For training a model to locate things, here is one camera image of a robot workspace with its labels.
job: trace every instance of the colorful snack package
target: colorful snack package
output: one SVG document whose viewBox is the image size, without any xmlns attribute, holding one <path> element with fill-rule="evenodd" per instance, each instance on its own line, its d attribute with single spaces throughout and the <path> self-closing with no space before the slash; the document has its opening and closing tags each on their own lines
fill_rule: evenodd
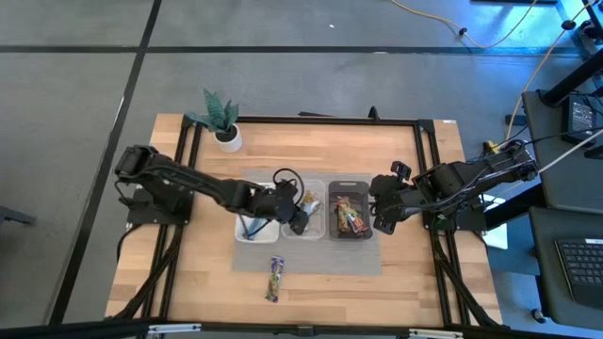
<svg viewBox="0 0 603 339">
<path fill-rule="evenodd" d="M 340 233 L 346 233 L 350 231 L 350 226 L 348 225 L 348 218 L 346 217 L 345 211 L 346 203 L 350 203 L 348 197 L 337 197 L 337 230 Z"/>
<path fill-rule="evenodd" d="M 301 199 L 300 208 L 308 216 L 311 216 L 313 213 L 315 213 L 320 208 L 321 205 L 322 205 L 322 202 L 320 202 L 320 200 L 318 199 L 318 195 L 313 192 L 307 191 L 307 192 L 305 192 L 305 194 L 303 195 L 303 198 Z"/>
<path fill-rule="evenodd" d="M 270 278 L 268 281 L 268 291 L 266 292 L 266 299 L 268 301 L 279 301 L 279 287 L 281 286 L 281 279 L 283 278 L 284 265 L 285 259 L 276 255 L 272 257 L 270 264 Z"/>
<path fill-rule="evenodd" d="M 339 224 L 341 224 L 342 214 L 346 222 L 349 223 L 351 229 L 355 233 L 363 232 L 368 229 L 365 222 L 358 216 L 358 212 L 351 207 L 348 197 L 340 198 L 337 201 Z"/>
</svg>

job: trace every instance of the green leaf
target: green leaf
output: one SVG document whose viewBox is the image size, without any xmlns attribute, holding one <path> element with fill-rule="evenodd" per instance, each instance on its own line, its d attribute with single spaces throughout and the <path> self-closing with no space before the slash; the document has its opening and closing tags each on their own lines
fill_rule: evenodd
<svg viewBox="0 0 603 339">
<path fill-rule="evenodd" d="M 205 128 L 207 128 L 210 131 L 216 130 L 216 126 L 214 126 L 211 118 L 209 118 L 208 116 L 202 116 L 195 112 L 187 112 L 187 113 L 185 113 L 185 115 L 187 117 L 191 118 L 192 120 L 200 123 L 201 125 L 205 126 Z"/>
<path fill-rule="evenodd" d="M 218 97 L 218 93 L 210 93 L 207 89 L 204 89 L 205 105 L 207 106 L 207 114 L 212 121 L 214 127 L 224 130 L 226 124 L 226 117 L 224 116 L 224 108 L 222 102 Z"/>
<path fill-rule="evenodd" d="M 235 123 L 236 119 L 238 119 L 238 104 L 234 106 L 227 105 L 226 108 L 224 108 L 224 114 L 226 115 L 226 123 L 228 123 L 228 127 L 230 128 L 230 126 Z"/>
</svg>

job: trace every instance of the robotic arm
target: robotic arm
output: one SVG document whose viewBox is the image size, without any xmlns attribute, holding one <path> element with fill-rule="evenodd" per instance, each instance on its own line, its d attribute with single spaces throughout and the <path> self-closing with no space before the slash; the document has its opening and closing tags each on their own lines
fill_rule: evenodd
<svg viewBox="0 0 603 339">
<path fill-rule="evenodd" d="M 220 180 L 176 164 L 154 147 L 139 145 L 125 150 L 115 174 L 122 183 L 143 186 L 153 203 L 169 213 L 185 203 L 180 199 L 182 192 L 191 189 L 210 196 L 229 212 L 288 223 L 296 234 L 308 223 L 308 216 L 293 201 L 298 189 L 291 181 L 281 180 L 275 188 L 266 188 L 244 180 Z M 125 197 L 122 202 L 133 203 Z"/>
<path fill-rule="evenodd" d="M 404 182 L 411 170 L 401 162 L 394 162 L 391 170 L 396 175 L 378 175 L 369 190 L 375 198 L 373 227 L 386 234 L 394 232 L 397 222 L 422 210 L 454 221 L 459 212 L 480 206 L 484 191 L 501 183 L 532 180 L 538 174 L 535 160 L 519 140 L 474 162 L 438 165 L 413 178 L 414 185 Z"/>
</svg>

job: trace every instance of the wooden tabletop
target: wooden tabletop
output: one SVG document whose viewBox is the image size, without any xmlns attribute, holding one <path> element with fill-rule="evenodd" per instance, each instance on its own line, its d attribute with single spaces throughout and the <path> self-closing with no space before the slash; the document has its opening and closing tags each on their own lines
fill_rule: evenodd
<svg viewBox="0 0 603 339">
<path fill-rule="evenodd" d="M 173 156 L 182 115 L 159 114 L 151 144 Z M 464 160 L 455 121 L 434 121 L 442 162 Z M 353 126 L 240 123 L 243 146 L 223 153 L 202 132 L 196 170 L 219 178 L 242 178 L 243 170 L 290 167 L 295 170 L 387 174 L 400 160 L 418 174 L 413 129 L 404 126 Z M 192 133 L 188 133 L 188 159 Z M 424 148 L 431 166 L 427 135 Z M 241 323 L 442 326 L 429 235 L 421 216 L 399 223 L 393 235 L 376 233 L 381 276 L 285 274 L 279 302 L 265 299 L 266 272 L 231 269 L 235 215 L 197 194 L 185 228 L 169 318 Z M 145 225 L 125 240 L 107 315 L 120 311 L 149 273 L 157 225 Z M 472 233 L 456 234 L 466 285 L 496 321 L 501 321 L 485 247 Z M 459 322 L 454 289 L 448 282 L 453 320 Z M 153 315 L 160 293 L 155 293 Z"/>
</svg>

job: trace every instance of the black keyboard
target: black keyboard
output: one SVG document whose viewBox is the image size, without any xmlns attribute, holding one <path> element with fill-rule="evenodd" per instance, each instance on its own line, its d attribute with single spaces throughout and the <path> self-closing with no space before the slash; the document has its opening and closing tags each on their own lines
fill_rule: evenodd
<svg viewBox="0 0 603 339">
<path fill-rule="evenodd" d="M 603 239 L 558 239 L 555 244 L 572 299 L 603 309 Z"/>
</svg>

